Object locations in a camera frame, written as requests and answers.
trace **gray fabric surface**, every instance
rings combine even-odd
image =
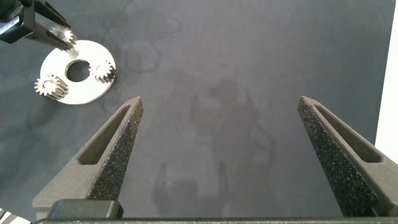
[[[141,96],[125,217],[341,216],[297,105],[309,96],[374,142],[395,1],[50,3],[109,49],[118,79],[87,105],[49,101],[33,83],[52,48],[0,43],[2,208],[34,220],[33,197]]]

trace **center hole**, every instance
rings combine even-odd
[[[67,78],[72,82],[81,82],[90,76],[90,64],[86,61],[77,61],[71,64],[67,71]]]

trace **metal gear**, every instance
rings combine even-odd
[[[116,70],[112,66],[111,62],[105,61],[105,63],[90,64],[90,75],[101,83],[110,83],[116,77]]]
[[[50,30],[54,35],[56,35],[59,39],[63,40],[66,42],[71,49],[68,51],[74,51],[75,50],[75,44],[77,41],[76,35],[72,32],[71,29],[65,27],[65,26],[60,26],[60,25],[55,25],[51,27]]]
[[[40,95],[53,100],[59,100],[68,93],[68,85],[55,75],[38,78],[35,89]]]

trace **metal plate with hole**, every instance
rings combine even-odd
[[[58,101],[69,105],[85,104],[98,99],[106,93],[114,81],[101,83],[90,75],[81,82],[73,82],[67,77],[68,69],[72,64],[78,61],[86,61],[89,64],[108,61],[116,69],[111,53],[101,44],[89,40],[78,40],[75,49],[78,53],[67,53],[59,49],[53,50],[44,60],[40,70],[40,77],[56,75],[68,85],[68,94]]]

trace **small spur gear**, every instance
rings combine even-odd
[[[40,95],[53,100],[59,100],[68,93],[68,85],[55,75],[38,78],[35,89]]]
[[[65,41],[70,47],[71,49],[68,51],[74,51],[75,48],[75,44],[77,41],[77,37],[76,35],[72,32],[71,29],[64,27],[64,26],[60,26],[60,25],[55,25],[53,27],[51,27],[50,30],[54,35],[56,35],[59,39]]]
[[[101,83],[109,83],[116,78],[116,70],[111,65],[111,62],[108,61],[95,65],[90,64],[88,70],[90,71],[90,75],[94,76]]]

